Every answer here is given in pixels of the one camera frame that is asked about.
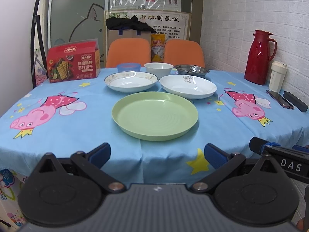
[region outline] blue gripper pad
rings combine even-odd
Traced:
[[[211,164],[215,169],[218,169],[228,162],[229,159],[231,159],[231,156],[228,153],[210,143],[208,143],[204,148],[204,156],[209,164]]]
[[[111,146],[108,143],[103,143],[102,145],[90,151],[87,156],[88,161],[91,164],[101,169],[101,167],[103,167],[103,165],[111,157]]]
[[[292,147],[293,150],[297,150],[297,151],[301,151],[301,152],[305,152],[305,153],[309,153],[309,149],[308,148],[304,148],[298,145],[295,145]]]
[[[260,148],[261,154],[263,153],[265,146],[271,146],[271,147],[272,146],[278,146],[278,147],[280,147],[281,145],[276,143],[276,142],[267,142],[265,145],[261,146],[261,148]]]

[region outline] table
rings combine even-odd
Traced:
[[[46,152],[69,157],[108,142],[112,154],[102,170],[127,186],[190,185],[214,171],[204,158],[207,143],[246,157],[253,154],[249,150],[253,136],[285,147],[309,144],[308,112],[282,108],[266,94],[267,86],[246,81],[242,73],[215,70],[207,79],[217,85],[217,92],[192,101],[199,120],[188,133],[165,142],[138,140],[124,133],[111,117],[113,105],[126,96],[104,83],[107,75],[116,72],[116,68],[102,69],[95,79],[45,81],[14,104],[0,118],[0,170],[29,176]],[[158,82],[148,91],[164,90]],[[39,107],[54,102],[56,110],[40,113]]]

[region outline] cracker image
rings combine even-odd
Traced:
[[[66,72],[65,72],[65,68],[63,67],[63,64],[59,64],[59,66],[57,67],[57,70],[59,72],[59,75],[61,77],[61,80],[64,80],[67,78]]]
[[[69,62],[62,62],[62,63],[66,76],[68,76]]]
[[[57,62],[56,66],[59,66],[62,62],[64,62],[65,60],[63,58],[60,58],[59,61]]]

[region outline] screw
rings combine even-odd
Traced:
[[[109,189],[113,191],[119,191],[124,188],[124,185],[120,182],[113,182],[109,184]]]
[[[162,187],[154,187],[154,191],[157,191],[157,192],[159,192],[159,191],[161,191],[163,188]]]
[[[208,185],[204,182],[197,182],[197,183],[194,183],[193,184],[193,188],[196,190],[196,191],[204,191],[208,188]]]

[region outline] stainless steel bowl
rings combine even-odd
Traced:
[[[177,65],[174,67],[180,75],[191,75],[200,78],[205,78],[209,70],[196,65]]]

